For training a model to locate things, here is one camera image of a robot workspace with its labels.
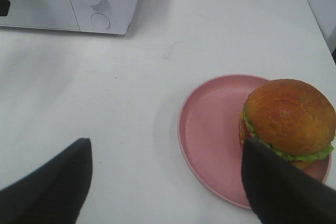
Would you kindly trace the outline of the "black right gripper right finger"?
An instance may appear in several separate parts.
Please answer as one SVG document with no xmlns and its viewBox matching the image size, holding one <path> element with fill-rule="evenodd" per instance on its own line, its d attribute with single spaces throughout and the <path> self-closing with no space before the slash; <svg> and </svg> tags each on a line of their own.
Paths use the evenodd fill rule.
<svg viewBox="0 0 336 224">
<path fill-rule="evenodd" d="M 261 223 L 335 223 L 335 190 L 289 164 L 259 140 L 244 142 L 244 190 Z"/>
</svg>

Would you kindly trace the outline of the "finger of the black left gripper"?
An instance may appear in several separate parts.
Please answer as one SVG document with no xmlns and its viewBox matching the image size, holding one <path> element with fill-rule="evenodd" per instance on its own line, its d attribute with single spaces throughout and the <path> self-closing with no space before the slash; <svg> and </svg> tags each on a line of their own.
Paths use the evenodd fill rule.
<svg viewBox="0 0 336 224">
<path fill-rule="evenodd" d="M 0 0 L 0 16 L 7 16 L 11 2 L 9 0 Z"/>
</svg>

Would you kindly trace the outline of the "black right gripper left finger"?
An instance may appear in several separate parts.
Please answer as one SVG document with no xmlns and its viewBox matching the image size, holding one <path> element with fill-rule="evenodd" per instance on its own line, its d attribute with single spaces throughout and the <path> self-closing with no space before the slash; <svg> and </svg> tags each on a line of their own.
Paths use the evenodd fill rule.
<svg viewBox="0 0 336 224">
<path fill-rule="evenodd" d="M 1 189 L 1 223 L 76 223 L 92 180 L 88 138 Z"/>
</svg>

